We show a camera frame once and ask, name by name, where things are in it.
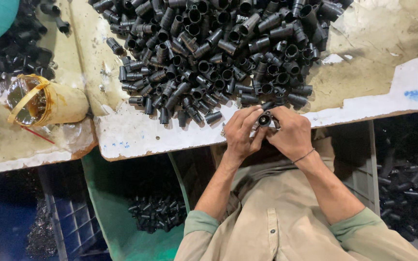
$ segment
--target green bin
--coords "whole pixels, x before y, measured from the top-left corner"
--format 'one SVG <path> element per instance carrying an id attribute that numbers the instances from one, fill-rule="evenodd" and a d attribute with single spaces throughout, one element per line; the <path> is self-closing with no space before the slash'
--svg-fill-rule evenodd
<path id="1" fill-rule="evenodd" d="M 90 198 L 111 258 L 114 261 L 173 260 L 183 239 L 184 225 L 172 228 L 169 233 L 158 229 L 154 234 L 148 234 L 136 229 L 136 219 L 128 212 L 129 198 L 125 196 L 133 186 L 124 179 L 124 173 L 133 175 L 132 162 L 108 162 L 96 147 L 82 158 L 82 163 Z M 187 203 L 185 192 L 183 198 Z"/>

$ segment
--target black plastic part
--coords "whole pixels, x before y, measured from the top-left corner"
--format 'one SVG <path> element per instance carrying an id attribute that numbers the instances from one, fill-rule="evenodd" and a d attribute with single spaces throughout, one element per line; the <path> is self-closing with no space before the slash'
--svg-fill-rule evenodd
<path id="1" fill-rule="evenodd" d="M 172 37 L 176 38 L 180 31 L 183 28 L 183 17 L 181 15 L 176 15 L 175 19 L 171 26 L 171 35 Z"/>
<path id="2" fill-rule="evenodd" d="M 138 16 L 143 16 L 145 15 L 148 11 L 152 10 L 152 4 L 151 1 L 146 1 L 142 4 L 140 4 L 136 9 L 135 12 Z"/>
<path id="3" fill-rule="evenodd" d="M 240 98 L 240 102 L 241 102 L 242 105 L 258 104 L 259 103 L 259 98 L 257 96 L 252 96 L 252 95 L 247 94 L 247 93 L 242 93 L 241 98 Z"/>
<path id="4" fill-rule="evenodd" d="M 177 111 L 177 118 L 178 118 L 178 126 L 186 127 L 186 119 L 188 118 L 188 116 L 184 110 Z"/>
<path id="5" fill-rule="evenodd" d="M 216 99 L 214 99 L 211 95 L 207 94 L 207 93 L 204 93 L 203 94 L 202 100 L 204 102 L 206 102 L 207 104 L 213 106 L 213 107 L 216 107 L 217 104 L 218 104 L 218 101 Z"/>
<path id="6" fill-rule="evenodd" d="M 293 7 L 291 8 L 291 11 L 293 12 L 293 16 L 298 18 L 299 12 L 305 5 L 306 5 L 306 0 L 293 0 Z"/>
<path id="7" fill-rule="evenodd" d="M 194 53 L 193 56 L 196 59 L 201 58 L 203 55 L 205 55 L 207 52 L 211 50 L 211 46 L 208 42 L 201 45 Z"/>
<path id="8" fill-rule="evenodd" d="M 288 94 L 287 98 L 289 103 L 293 104 L 293 105 L 297 105 L 300 107 L 304 107 L 307 104 L 307 98 L 300 96 L 300 95 L 296 95 L 293 93 Z"/>
<path id="9" fill-rule="evenodd" d="M 276 107 L 285 105 L 285 94 L 283 92 L 276 92 L 274 101 Z"/>
<path id="10" fill-rule="evenodd" d="M 199 45 L 196 44 L 196 37 L 190 36 L 187 31 L 180 33 L 179 37 L 190 52 L 195 52 L 199 48 Z"/>
<path id="11" fill-rule="evenodd" d="M 120 16 L 111 10 L 105 10 L 103 13 L 104 19 L 108 20 L 109 23 L 120 24 Z"/>
<path id="12" fill-rule="evenodd" d="M 265 18 L 264 21 L 260 22 L 257 26 L 258 33 L 263 33 L 264 31 L 274 28 L 281 24 L 282 19 L 280 18 L 280 15 L 278 13 L 274 13 L 269 15 L 267 18 Z"/>
<path id="13" fill-rule="evenodd" d="M 222 118 L 222 113 L 220 111 L 216 111 L 213 113 L 208 113 L 206 114 L 206 116 L 204 117 L 206 119 L 207 124 L 211 124 L 214 121 L 217 121 L 218 119 Z"/>
<path id="14" fill-rule="evenodd" d="M 62 21 L 61 17 L 55 17 L 54 20 L 56 21 L 56 26 L 61 33 L 69 33 L 70 32 L 70 24 L 69 22 Z"/>
<path id="15" fill-rule="evenodd" d="M 128 104 L 144 107 L 146 104 L 146 97 L 130 97 L 128 98 Z"/>
<path id="16" fill-rule="evenodd" d="M 259 40 L 252 42 L 249 45 L 249 52 L 250 53 L 257 53 L 260 52 L 262 49 L 268 47 L 270 45 L 269 37 L 264 37 Z"/>
<path id="17" fill-rule="evenodd" d="M 124 48 L 115 40 L 115 38 L 109 37 L 106 40 L 106 44 L 109 45 L 115 55 L 121 55 L 125 51 Z"/>
<path id="18" fill-rule="evenodd" d="M 151 74 L 151 76 L 149 76 L 149 81 L 150 82 L 160 82 L 160 81 L 163 81 L 164 79 L 165 79 L 165 71 L 164 70 L 157 71 L 157 72 Z"/>
<path id="19" fill-rule="evenodd" d="M 113 5 L 113 0 L 101 0 L 99 2 L 94 3 L 93 8 L 96 10 L 98 14 L 102 14 L 105 10 L 113 7 Z"/>
<path id="20" fill-rule="evenodd" d="M 299 95 L 309 96 L 312 94 L 312 85 L 301 85 L 296 88 L 292 88 L 291 93 L 297 93 Z"/>
<path id="21" fill-rule="evenodd" d="M 250 34 L 257 26 L 261 17 L 259 14 L 252 14 L 247 20 L 245 20 L 239 27 L 240 33 L 244 36 Z"/>
<path id="22" fill-rule="evenodd" d="M 166 108 L 162 107 L 160 109 L 160 112 L 161 112 L 161 114 L 159 116 L 159 123 L 160 124 L 169 124 L 169 111 Z"/>
<path id="23" fill-rule="evenodd" d="M 125 66 L 119 66 L 119 81 L 122 83 L 127 80 L 127 69 Z"/>
<path id="24" fill-rule="evenodd" d="M 259 124 L 259 127 L 268 127 L 270 122 L 272 122 L 270 111 L 264 111 L 264 113 L 257 118 L 257 124 Z"/>

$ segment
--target worker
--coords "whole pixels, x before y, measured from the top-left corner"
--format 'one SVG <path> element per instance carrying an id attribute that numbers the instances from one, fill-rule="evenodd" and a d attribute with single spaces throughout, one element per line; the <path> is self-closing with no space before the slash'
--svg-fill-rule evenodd
<path id="1" fill-rule="evenodd" d="M 311 142 L 307 118 L 285 106 L 270 112 L 277 132 L 265 127 L 249 137 L 259 106 L 225 125 L 227 150 L 186 218 L 175 260 L 418 260 L 415 247 L 334 175 L 331 137 Z M 287 158 L 239 169 L 264 138 Z"/>

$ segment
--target plastic crate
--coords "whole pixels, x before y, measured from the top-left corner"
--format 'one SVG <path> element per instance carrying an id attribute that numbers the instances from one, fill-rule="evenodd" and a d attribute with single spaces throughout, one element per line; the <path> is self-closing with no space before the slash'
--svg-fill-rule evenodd
<path id="1" fill-rule="evenodd" d="M 56 256 L 48 260 L 110 260 L 80 160 L 41 166 L 38 174 L 57 247 Z M 8 181 L 0 173 L 0 261 L 35 260 L 26 255 L 26 247 L 35 222 L 36 197 L 21 191 L 17 182 Z"/>

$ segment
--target plastic bucket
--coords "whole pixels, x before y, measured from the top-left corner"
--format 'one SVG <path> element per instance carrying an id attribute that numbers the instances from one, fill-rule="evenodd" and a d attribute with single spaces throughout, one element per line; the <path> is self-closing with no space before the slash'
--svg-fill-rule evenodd
<path id="1" fill-rule="evenodd" d="M 85 118 L 89 108 L 88 100 L 83 91 L 70 86 L 50 82 L 35 74 L 28 75 L 37 78 L 39 85 L 29 91 L 9 114 L 7 121 L 16 122 L 22 126 L 44 126 L 55 123 L 78 122 Z M 39 120 L 32 124 L 25 124 L 17 119 L 20 110 L 41 90 L 44 90 L 46 107 Z"/>

